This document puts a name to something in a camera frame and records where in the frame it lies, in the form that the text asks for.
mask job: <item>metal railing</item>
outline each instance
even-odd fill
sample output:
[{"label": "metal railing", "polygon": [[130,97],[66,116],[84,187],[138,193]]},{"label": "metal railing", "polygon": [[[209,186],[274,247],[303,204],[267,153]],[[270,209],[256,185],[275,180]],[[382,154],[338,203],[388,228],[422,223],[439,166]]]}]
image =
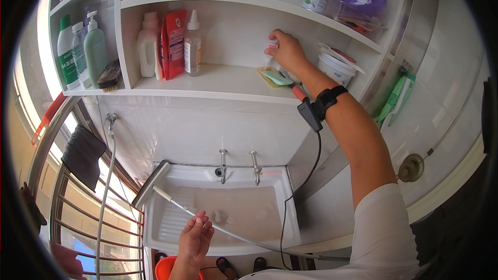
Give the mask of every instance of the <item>metal railing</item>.
[{"label": "metal railing", "polygon": [[[33,160],[31,162],[30,166],[30,171],[28,174],[28,187],[30,191],[32,192],[33,196],[36,196],[36,193],[38,191],[38,184],[40,181],[40,177],[42,174],[43,166],[46,162],[47,156],[49,155],[50,148],[55,140],[55,137],[57,136],[60,128],[62,127],[64,121],[68,117],[68,115],[74,111],[74,114],[77,118],[77,121],[89,128],[94,134],[96,133],[95,126],[93,123],[91,123],[91,120],[89,119],[88,113],[86,112],[86,109],[84,108],[84,105],[80,102],[81,97],[80,96],[70,96],[66,99],[66,101],[62,104],[62,106],[59,108],[55,116],[53,117],[53,120],[50,122],[48,128],[45,130],[45,133],[43,136],[41,136],[41,139],[39,140],[39,143],[36,147],[35,153]],[[110,153],[109,151],[106,151],[103,155],[103,161],[109,164],[107,157],[109,156]],[[119,165],[115,165],[115,168],[113,169],[113,172],[115,175],[119,178],[120,181],[122,181],[127,188],[129,188],[133,192],[137,192],[138,186],[137,184],[130,182],[131,177],[124,171]],[[99,178],[100,184],[105,185],[106,183]],[[78,237],[81,237],[87,241],[93,241],[96,240],[96,236],[93,234],[90,234],[88,232],[82,231],[80,229],[77,229],[75,227],[72,227],[68,223],[63,221],[63,209],[66,209],[67,207],[71,208],[72,210],[75,210],[79,214],[81,214],[83,217],[86,217],[89,219],[89,221],[99,221],[99,217],[92,215],[90,212],[82,208],[81,206],[78,206],[77,203],[72,201],[72,197],[65,196],[66,189],[68,188],[68,185],[72,186],[74,189],[78,189],[83,197],[86,197],[89,200],[93,200],[97,204],[102,204],[102,200],[97,197],[90,189],[88,189],[84,184],[82,184],[76,177],[74,177],[70,171],[66,169],[66,166],[61,163],[59,166],[59,171],[57,173],[57,178],[54,183],[54,189],[53,189],[53,195],[52,195],[52,201],[51,201],[51,209],[50,209],[50,217],[49,217],[49,238],[52,242],[57,243],[62,245],[62,238],[61,238],[61,228],[64,228],[65,230],[71,232],[71,234],[76,234]],[[130,213],[132,213],[133,217],[135,215],[133,214],[133,211],[136,211],[138,213],[137,218],[131,218],[130,216],[124,214],[122,211],[110,206],[109,204],[106,203],[106,211],[107,213],[111,213],[115,215],[117,218],[122,218],[124,221],[130,222],[130,225],[136,225],[136,232],[127,230],[123,227],[119,227],[119,225],[115,225],[112,223],[109,223],[107,221],[103,221],[104,226],[112,228],[113,230],[120,231],[122,233],[128,234],[129,239],[131,240],[132,238],[137,238],[136,245],[131,245],[131,244],[126,244],[126,243],[120,243],[112,240],[104,240],[102,239],[103,244],[107,245],[112,245],[116,247],[121,247],[121,248],[128,248],[130,251],[137,251],[137,258],[118,258],[118,257],[110,257],[110,255],[107,255],[104,253],[104,255],[100,256],[100,261],[95,262],[95,264],[100,264],[101,261],[110,261],[110,262],[117,262],[117,263],[133,263],[136,262],[136,271],[127,271],[127,270],[122,270],[122,271],[116,271],[116,272],[102,272],[101,276],[125,276],[125,275],[136,275],[138,274],[140,279],[145,279],[145,268],[144,268],[144,253],[143,253],[143,244],[142,244],[142,237],[143,237],[143,224],[144,224],[144,212],[143,210],[137,209],[133,207],[130,202],[123,198],[114,188],[109,188],[110,191],[121,201],[125,202],[130,209]],[[81,251],[76,251],[78,252],[78,255],[81,257],[86,257],[86,258],[92,258],[96,259],[96,256],[93,254],[89,253],[84,253]],[[90,276],[95,276],[96,273],[94,271],[83,271],[84,275],[90,275]]]}]

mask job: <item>pink cloth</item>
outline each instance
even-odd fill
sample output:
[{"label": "pink cloth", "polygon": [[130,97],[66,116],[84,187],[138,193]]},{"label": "pink cloth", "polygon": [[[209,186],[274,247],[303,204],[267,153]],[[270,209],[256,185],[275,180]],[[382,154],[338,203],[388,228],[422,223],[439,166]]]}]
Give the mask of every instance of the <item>pink cloth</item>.
[{"label": "pink cloth", "polygon": [[83,265],[76,259],[78,252],[61,246],[60,244],[50,242],[50,251],[60,268],[65,271],[68,277],[79,280],[86,280],[83,277]]}]

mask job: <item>sink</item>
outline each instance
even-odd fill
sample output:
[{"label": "sink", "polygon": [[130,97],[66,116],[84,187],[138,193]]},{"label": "sink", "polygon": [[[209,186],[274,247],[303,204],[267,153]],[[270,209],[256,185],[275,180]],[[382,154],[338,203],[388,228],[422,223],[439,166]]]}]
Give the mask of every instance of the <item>sink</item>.
[{"label": "sink", "polygon": [[[171,165],[156,185],[193,211],[206,210],[210,221],[246,239],[279,247],[284,200],[292,194],[284,166],[264,167],[256,186],[252,167],[232,167],[227,180],[215,176],[215,167]],[[145,206],[143,244],[169,253],[178,252],[178,238],[191,218],[154,192]],[[283,248],[301,244],[293,199],[287,202]],[[268,252],[215,231],[209,256]]]}]

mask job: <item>scrub brush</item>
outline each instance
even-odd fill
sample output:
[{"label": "scrub brush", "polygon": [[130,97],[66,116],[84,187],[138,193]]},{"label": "scrub brush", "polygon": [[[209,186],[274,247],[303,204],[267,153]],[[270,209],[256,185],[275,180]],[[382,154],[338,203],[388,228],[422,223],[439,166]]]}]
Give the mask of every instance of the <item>scrub brush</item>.
[{"label": "scrub brush", "polygon": [[121,79],[121,66],[120,60],[115,59],[103,70],[102,76],[100,76],[97,84],[99,88],[104,91],[104,93],[117,90],[117,84]]}]

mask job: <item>metal faucet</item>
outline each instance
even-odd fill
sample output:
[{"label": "metal faucet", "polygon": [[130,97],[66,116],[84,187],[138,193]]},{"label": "metal faucet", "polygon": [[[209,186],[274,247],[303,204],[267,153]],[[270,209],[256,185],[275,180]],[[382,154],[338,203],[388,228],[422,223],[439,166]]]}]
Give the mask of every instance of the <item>metal faucet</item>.
[{"label": "metal faucet", "polygon": [[258,153],[257,151],[250,151],[249,152],[252,157],[252,165],[254,168],[254,174],[256,175],[256,186],[259,185],[260,182],[260,175],[259,173],[263,170],[259,165],[258,165],[258,160],[256,160],[256,154]]},{"label": "metal faucet", "polygon": [[221,184],[225,184],[225,181],[227,180],[227,161],[226,161],[227,152],[228,151],[224,148],[220,149],[221,167],[215,170],[216,176],[221,177]]},{"label": "metal faucet", "polygon": [[109,132],[111,132],[113,130],[113,124],[118,119],[119,119],[119,117],[116,115],[116,113],[107,114],[106,121],[109,121]]}]

